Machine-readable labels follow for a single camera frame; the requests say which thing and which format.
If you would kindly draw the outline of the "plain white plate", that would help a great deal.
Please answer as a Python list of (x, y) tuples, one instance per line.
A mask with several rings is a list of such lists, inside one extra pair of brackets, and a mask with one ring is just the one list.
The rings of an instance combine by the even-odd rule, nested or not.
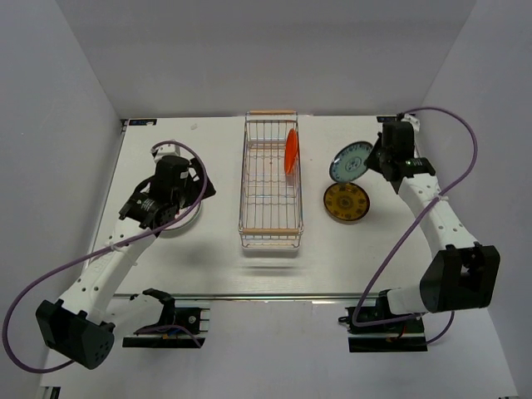
[(182, 217), (181, 214), (177, 215), (175, 218), (178, 220), (178, 222), (162, 230), (160, 233), (160, 237), (165, 239), (171, 239), (188, 232), (199, 220), (202, 206), (203, 204), (199, 203), (194, 208), (189, 207), (186, 209), (182, 209), (183, 213), (186, 210), (190, 210), (190, 212), (184, 217)]

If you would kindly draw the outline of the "teal patterned plate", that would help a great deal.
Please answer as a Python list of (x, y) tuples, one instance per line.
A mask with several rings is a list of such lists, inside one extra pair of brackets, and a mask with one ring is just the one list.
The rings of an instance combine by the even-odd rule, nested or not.
[(352, 182), (367, 171), (365, 161), (373, 145), (367, 141), (356, 141), (342, 148), (329, 166), (329, 176), (337, 183)]

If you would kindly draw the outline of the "yellow patterned plate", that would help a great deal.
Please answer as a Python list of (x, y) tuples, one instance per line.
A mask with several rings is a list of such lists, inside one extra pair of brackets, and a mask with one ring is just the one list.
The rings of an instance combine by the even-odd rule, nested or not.
[(369, 212), (368, 193), (353, 183), (334, 183), (323, 194), (323, 205), (330, 217), (342, 223), (356, 223)]

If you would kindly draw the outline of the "orange plate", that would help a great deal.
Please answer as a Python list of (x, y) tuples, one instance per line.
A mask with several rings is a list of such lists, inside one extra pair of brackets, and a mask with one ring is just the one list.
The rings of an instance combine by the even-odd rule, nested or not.
[(298, 157), (298, 132), (291, 129), (285, 141), (284, 148), (284, 172), (289, 175), (293, 172), (296, 159)]

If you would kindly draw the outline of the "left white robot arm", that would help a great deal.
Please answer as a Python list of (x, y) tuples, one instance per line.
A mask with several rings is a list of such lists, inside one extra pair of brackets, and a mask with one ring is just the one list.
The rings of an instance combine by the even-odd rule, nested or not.
[(215, 190), (204, 163), (164, 155), (119, 211), (106, 247), (90, 258), (76, 282), (55, 302), (43, 301), (36, 318), (45, 344), (92, 370), (109, 355), (114, 324), (105, 321), (116, 290), (160, 233)]

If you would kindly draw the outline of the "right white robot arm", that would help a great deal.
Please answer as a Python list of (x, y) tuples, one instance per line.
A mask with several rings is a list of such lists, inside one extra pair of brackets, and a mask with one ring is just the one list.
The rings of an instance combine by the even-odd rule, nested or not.
[(495, 246), (481, 244), (460, 222), (431, 162), (415, 155), (414, 139), (410, 122), (388, 121), (365, 162), (408, 205), (432, 256), (419, 283), (384, 293), (375, 319), (388, 332), (397, 330), (407, 314), (488, 307), (500, 266)]

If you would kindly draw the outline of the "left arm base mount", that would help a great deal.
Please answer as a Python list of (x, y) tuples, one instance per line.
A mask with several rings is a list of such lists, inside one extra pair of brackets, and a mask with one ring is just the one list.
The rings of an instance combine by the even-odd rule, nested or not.
[(124, 348), (201, 349), (209, 331), (210, 306), (178, 301), (169, 293), (148, 288), (141, 294), (145, 303), (154, 299), (160, 306), (158, 318), (122, 338)]

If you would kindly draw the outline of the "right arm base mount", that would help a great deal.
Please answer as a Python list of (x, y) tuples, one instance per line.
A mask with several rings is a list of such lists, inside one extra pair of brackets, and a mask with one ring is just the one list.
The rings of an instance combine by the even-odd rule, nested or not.
[(420, 318), (389, 322), (396, 318), (390, 312), (386, 292), (381, 291), (374, 303), (364, 303), (357, 315), (358, 323), (383, 322), (375, 326), (359, 327), (352, 321), (355, 306), (345, 308), (346, 314), (337, 321), (347, 328), (351, 353), (426, 352), (425, 328)]

